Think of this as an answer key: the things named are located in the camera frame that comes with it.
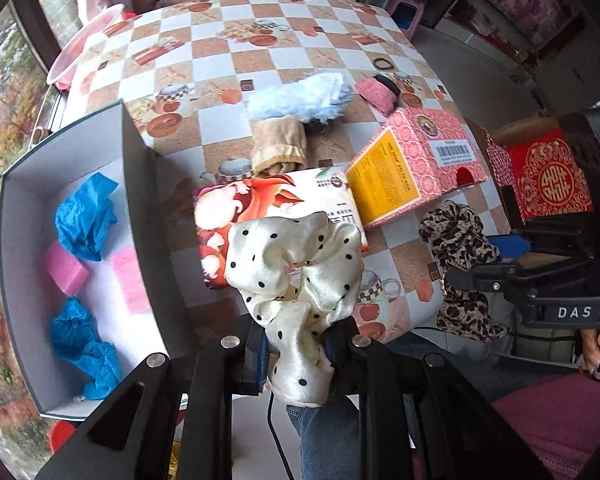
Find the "person's right hand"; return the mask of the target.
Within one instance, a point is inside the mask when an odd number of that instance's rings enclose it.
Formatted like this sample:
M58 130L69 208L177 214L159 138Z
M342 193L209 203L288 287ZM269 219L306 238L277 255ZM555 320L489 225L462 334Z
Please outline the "person's right hand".
M600 330L581 330L584 366L588 376L600 380Z

